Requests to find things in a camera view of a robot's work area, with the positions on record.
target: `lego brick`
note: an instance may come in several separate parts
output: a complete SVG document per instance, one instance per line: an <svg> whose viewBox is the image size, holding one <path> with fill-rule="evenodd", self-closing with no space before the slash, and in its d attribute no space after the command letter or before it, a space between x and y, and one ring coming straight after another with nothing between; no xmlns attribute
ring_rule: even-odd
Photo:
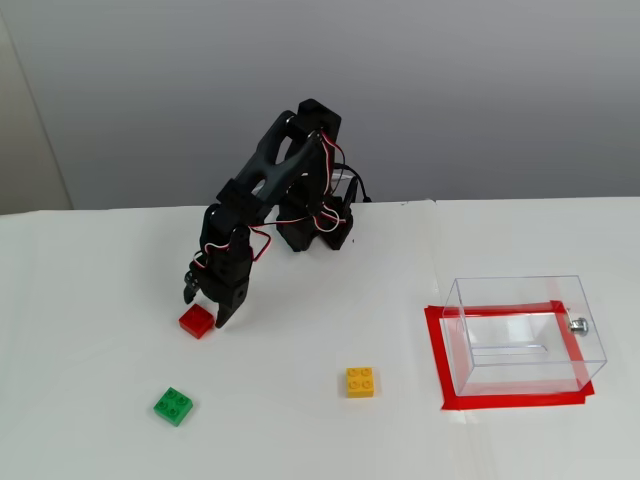
<svg viewBox="0 0 640 480"><path fill-rule="evenodd" d="M373 397L373 369L371 367L347 368L347 397Z"/></svg>
<svg viewBox="0 0 640 480"><path fill-rule="evenodd" d="M169 390L166 391L153 409L167 422L177 427L187 416L191 407L193 407L193 402L189 397L169 387Z"/></svg>
<svg viewBox="0 0 640 480"><path fill-rule="evenodd" d="M196 338L201 338L215 325L213 315L200 305L194 304L180 317L180 326Z"/></svg>

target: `yellow lego brick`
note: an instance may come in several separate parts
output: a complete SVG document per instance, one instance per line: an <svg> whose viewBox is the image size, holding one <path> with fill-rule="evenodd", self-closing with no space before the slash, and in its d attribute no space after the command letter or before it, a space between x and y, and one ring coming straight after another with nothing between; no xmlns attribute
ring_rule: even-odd
<svg viewBox="0 0 640 480"><path fill-rule="evenodd" d="M373 369L370 367L347 368L347 397L373 397Z"/></svg>

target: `red lego brick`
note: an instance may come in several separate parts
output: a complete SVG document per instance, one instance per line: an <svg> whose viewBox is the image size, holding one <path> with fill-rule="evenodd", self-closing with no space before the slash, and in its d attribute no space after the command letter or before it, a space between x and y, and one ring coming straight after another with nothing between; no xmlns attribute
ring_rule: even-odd
<svg viewBox="0 0 640 480"><path fill-rule="evenodd" d="M214 325L213 315L196 304L180 317L180 326L196 338L201 338Z"/></svg>

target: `metal screw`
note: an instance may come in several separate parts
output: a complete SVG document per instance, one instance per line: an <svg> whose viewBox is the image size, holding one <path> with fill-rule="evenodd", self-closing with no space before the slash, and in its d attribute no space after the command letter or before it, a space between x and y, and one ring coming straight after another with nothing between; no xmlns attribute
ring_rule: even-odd
<svg viewBox="0 0 640 480"><path fill-rule="evenodd" d="M569 320L569 330L584 337L589 332L589 323L586 318L580 317L576 320Z"/></svg>

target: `red tape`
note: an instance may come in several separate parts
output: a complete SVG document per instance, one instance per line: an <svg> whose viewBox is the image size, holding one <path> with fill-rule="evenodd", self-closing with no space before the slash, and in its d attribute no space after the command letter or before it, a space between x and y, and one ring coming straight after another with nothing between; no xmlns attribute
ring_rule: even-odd
<svg viewBox="0 0 640 480"><path fill-rule="evenodd" d="M549 302L532 305L511 305L496 306L491 308L472 307L465 308L465 314L471 316L501 316L515 313L555 313L558 326L562 334L562 338L567 347L569 358L572 361L581 361L582 354L575 337L568 331L567 323L564 319L566 311L562 302ZM444 308L437 306L429 306L424 309L427 317L427 327L429 328L429 336L431 337L431 346L433 348L433 356L436 361L438 376L440 377L440 386L442 387L442 396L444 397L443 410L477 410L482 408L514 408L514 407L550 407L556 405L581 405L585 403L588 395L593 395L593 385L591 382L584 384L579 392L563 392L549 394L517 394L517 395L456 395L451 379L451 371L449 370L449 362L447 361L447 351L442 338L442 329L440 328L440 319L444 318ZM574 367L576 379L579 385L583 385L581 378L584 365L578 364Z"/></svg>

